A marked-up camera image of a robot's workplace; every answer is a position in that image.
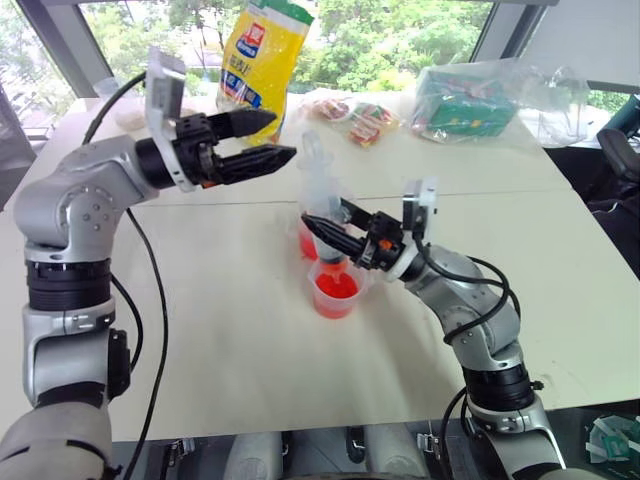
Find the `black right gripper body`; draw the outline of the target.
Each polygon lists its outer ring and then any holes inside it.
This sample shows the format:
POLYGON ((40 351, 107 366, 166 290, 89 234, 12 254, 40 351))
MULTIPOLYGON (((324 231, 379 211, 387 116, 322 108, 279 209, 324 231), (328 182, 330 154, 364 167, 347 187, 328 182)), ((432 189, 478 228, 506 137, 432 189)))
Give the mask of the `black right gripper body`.
POLYGON ((389 271, 405 248, 403 238, 400 221, 376 212, 368 224, 358 265, 367 270, 389 271))

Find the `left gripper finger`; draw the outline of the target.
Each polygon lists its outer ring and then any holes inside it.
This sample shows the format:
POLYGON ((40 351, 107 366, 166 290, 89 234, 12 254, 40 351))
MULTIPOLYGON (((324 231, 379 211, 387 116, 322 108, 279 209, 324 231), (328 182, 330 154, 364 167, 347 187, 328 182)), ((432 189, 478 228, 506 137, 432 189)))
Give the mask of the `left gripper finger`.
POLYGON ((270 175, 284 167, 297 153, 295 147, 262 145, 224 157, 217 163, 217 183, 231 185, 270 175))
POLYGON ((243 138, 256 134, 271 124, 277 115, 263 109, 237 109, 207 117, 213 135, 218 140, 243 138))

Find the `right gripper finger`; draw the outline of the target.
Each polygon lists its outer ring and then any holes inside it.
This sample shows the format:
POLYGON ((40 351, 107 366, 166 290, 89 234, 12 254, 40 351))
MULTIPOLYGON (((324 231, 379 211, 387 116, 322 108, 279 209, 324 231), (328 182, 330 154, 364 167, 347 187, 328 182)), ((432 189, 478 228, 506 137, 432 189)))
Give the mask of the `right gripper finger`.
POLYGON ((359 230, 368 230, 373 215, 360 208, 351 201, 340 198, 341 210, 343 212, 344 223, 355 226, 359 230))
POLYGON ((359 256, 364 241, 348 234, 341 226, 323 217, 302 214, 301 220, 314 235, 316 252, 324 261, 339 261, 343 256, 359 256))

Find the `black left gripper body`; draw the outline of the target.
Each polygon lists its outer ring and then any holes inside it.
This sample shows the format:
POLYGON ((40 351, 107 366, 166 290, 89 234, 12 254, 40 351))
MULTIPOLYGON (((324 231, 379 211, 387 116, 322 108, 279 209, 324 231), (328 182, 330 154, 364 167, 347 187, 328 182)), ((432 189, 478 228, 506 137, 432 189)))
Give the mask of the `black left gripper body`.
POLYGON ((222 177, 217 171, 218 160, 214 152, 219 143, 214 116, 198 113, 182 117, 175 129, 176 139, 172 144, 186 178, 203 188, 221 185, 222 177))

